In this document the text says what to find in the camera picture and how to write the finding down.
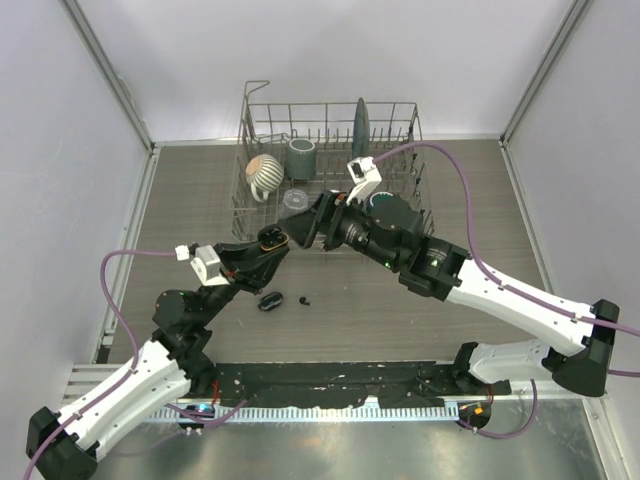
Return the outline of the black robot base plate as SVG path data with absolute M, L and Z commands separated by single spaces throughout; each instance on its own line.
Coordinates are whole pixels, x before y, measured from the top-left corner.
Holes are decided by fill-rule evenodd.
M 446 397 L 506 396 L 507 381 L 474 380 L 456 365 L 435 361 L 338 363 L 217 363 L 191 397 L 234 406 L 321 409 L 360 407 L 373 396 L 383 408 L 442 406 Z

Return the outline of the black earbud charging case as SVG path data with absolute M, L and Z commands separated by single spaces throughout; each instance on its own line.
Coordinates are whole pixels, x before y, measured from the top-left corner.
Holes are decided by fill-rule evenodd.
M 280 292 L 271 292 L 260 298 L 257 307 L 262 312 L 269 312 L 282 305 L 283 294 Z

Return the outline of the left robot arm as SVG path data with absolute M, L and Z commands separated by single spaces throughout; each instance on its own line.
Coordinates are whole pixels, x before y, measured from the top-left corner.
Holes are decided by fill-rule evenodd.
M 71 404 L 43 407 L 29 420 L 24 473 L 45 479 L 88 479 L 98 463 L 148 415 L 187 395 L 205 397 L 214 364 L 204 348 L 209 323 L 240 292 L 260 293 L 289 252 L 289 238 L 271 229 L 253 242 L 179 245 L 167 257 L 188 262 L 195 291 L 167 290 L 155 304 L 156 330 L 134 343 L 131 359 Z

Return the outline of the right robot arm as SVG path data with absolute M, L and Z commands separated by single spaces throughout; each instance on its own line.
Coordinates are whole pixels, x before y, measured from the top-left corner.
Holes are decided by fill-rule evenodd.
M 412 293 L 485 312 L 532 335 L 526 342 L 463 344 L 451 371 L 460 393 L 501 381 L 551 379 L 575 394 L 604 394 L 617 305 L 576 303 L 501 277 L 467 250 L 426 234 L 422 214 L 397 195 L 361 205 L 326 191 L 279 224 L 304 249 L 321 235 L 324 250 L 349 246 L 396 273 Z

